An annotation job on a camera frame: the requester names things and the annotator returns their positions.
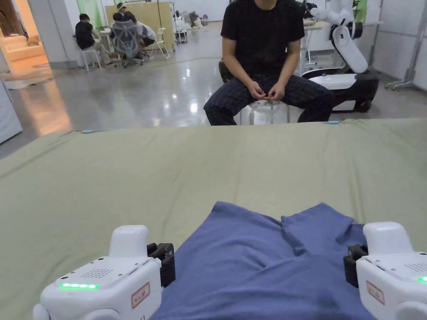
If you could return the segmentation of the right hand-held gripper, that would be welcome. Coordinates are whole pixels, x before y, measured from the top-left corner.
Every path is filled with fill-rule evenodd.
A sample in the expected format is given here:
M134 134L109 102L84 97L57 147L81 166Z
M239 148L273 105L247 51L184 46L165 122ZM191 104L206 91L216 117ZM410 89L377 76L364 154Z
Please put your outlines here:
M365 245L348 247L346 281L359 289L363 306L378 320L427 318L427 254L417 252L396 222L363 227Z

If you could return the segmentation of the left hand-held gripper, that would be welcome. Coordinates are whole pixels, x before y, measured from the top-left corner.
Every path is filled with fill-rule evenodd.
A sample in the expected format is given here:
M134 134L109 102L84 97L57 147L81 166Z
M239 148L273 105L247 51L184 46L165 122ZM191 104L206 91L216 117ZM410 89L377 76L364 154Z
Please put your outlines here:
M107 256L43 289L34 320L148 320L176 278L171 243L148 244L144 225L113 231Z

